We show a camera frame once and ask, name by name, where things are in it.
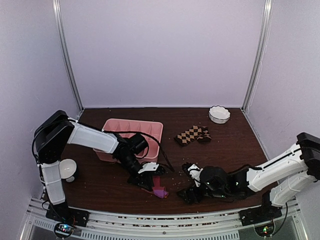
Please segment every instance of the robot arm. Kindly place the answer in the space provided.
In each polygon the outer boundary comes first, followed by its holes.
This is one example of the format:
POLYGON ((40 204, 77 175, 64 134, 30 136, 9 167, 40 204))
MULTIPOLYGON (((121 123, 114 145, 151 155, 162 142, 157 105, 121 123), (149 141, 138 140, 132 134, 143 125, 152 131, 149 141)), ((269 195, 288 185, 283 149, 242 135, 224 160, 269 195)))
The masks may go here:
POLYGON ((199 168, 185 163, 183 171, 194 179, 189 188, 177 194, 189 204, 203 197, 245 199, 278 180, 287 178, 262 196, 262 205, 240 212, 243 225, 255 224, 281 216, 281 207, 296 193, 320 179, 320 139, 307 133, 297 136, 297 143, 287 151, 259 166, 245 165, 226 173, 220 167, 199 168))
POLYGON ((79 213, 72 213, 68 207, 60 175, 59 162, 66 144, 76 144, 112 154, 130 173, 129 183, 147 191, 153 190, 153 176, 160 176, 165 169, 157 163, 141 165, 135 157, 148 143, 140 134, 122 138, 118 134, 105 133, 94 127, 78 123, 59 110, 46 120, 34 133, 34 154, 40 170, 40 178, 53 208, 48 218, 69 219, 79 213))

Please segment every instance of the dark brown tabletop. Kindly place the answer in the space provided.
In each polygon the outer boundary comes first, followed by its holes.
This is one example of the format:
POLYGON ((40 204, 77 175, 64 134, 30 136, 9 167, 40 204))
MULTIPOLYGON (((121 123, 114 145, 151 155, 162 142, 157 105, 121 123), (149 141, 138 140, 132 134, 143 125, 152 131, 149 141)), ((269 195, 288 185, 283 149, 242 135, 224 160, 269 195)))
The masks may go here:
MULTIPOLYGON (((266 190, 245 200, 222 202, 207 198, 201 203, 188 205, 176 192, 190 185, 191 179, 182 173, 184 162, 197 163, 201 167, 219 166, 226 172, 244 164, 262 164, 266 157, 247 120, 240 109, 231 108, 231 118, 226 124, 215 124, 208 117, 208 108, 102 108, 86 109, 80 121, 102 128, 109 118, 156 121, 163 123, 162 147, 175 168, 161 176, 161 185, 169 191, 168 198, 160 199, 137 186, 127 183, 129 174, 117 163, 98 159, 87 147, 68 145, 63 159, 77 162, 79 178, 65 183, 64 191, 71 207, 130 214, 186 214, 214 212, 244 208, 261 204, 266 190), (174 136, 193 125, 206 126, 212 141, 197 141, 181 147, 174 136)), ((158 161, 165 163, 161 154, 158 161)))

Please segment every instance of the white wall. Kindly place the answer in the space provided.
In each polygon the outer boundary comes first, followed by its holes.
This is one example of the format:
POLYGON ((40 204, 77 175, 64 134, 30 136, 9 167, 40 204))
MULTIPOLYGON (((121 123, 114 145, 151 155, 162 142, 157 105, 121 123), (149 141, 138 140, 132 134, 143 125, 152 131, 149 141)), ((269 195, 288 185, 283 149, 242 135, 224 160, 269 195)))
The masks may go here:
POLYGON ((85 107, 240 107, 264 0, 63 0, 85 107))
POLYGON ((42 186, 34 130, 58 109, 77 115, 51 0, 0 2, 0 239, 14 240, 42 186))
MULTIPOLYGON (((307 132, 320 137, 320 1, 276 0, 249 119, 269 158, 307 132)), ((320 184, 298 194, 312 236, 320 236, 320 184)))

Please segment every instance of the small white bowl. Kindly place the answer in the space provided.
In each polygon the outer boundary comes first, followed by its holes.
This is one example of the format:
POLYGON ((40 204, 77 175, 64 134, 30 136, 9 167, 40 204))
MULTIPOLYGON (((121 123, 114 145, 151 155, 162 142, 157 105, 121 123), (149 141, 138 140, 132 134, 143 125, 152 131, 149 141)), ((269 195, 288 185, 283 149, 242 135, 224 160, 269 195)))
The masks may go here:
POLYGON ((72 183, 79 176, 77 164, 72 159, 64 159, 59 163, 60 175, 68 183, 72 183))
POLYGON ((230 112, 223 106, 213 106, 209 110, 209 118, 216 124, 225 124, 230 118, 230 112))

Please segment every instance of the pink plastic bin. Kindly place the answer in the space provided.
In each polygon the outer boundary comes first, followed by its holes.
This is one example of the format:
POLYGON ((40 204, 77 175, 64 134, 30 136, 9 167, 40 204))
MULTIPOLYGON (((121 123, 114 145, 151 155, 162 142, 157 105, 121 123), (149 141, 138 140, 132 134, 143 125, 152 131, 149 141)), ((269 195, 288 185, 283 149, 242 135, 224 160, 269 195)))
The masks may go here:
MULTIPOLYGON (((164 125, 161 122, 156 121, 137 121, 137 120, 126 120, 126 119, 116 119, 110 118, 108 119, 104 126, 104 130, 115 131, 115 132, 125 132, 125 131, 137 131, 149 134, 155 137, 159 142, 161 142, 162 130, 164 125)), ((134 133, 124 133, 120 134, 123 138, 130 138, 134 135, 134 133)), ((146 157, 142 159, 138 159, 141 162, 157 162, 159 155, 159 145, 150 137, 143 135, 146 141, 149 144, 149 152, 146 157)), ((117 162, 116 159, 112 158, 111 154, 105 153, 98 149, 93 149, 100 160, 107 162, 117 162)), ((143 152, 139 153, 137 157, 143 157, 148 151, 146 148, 143 152)))

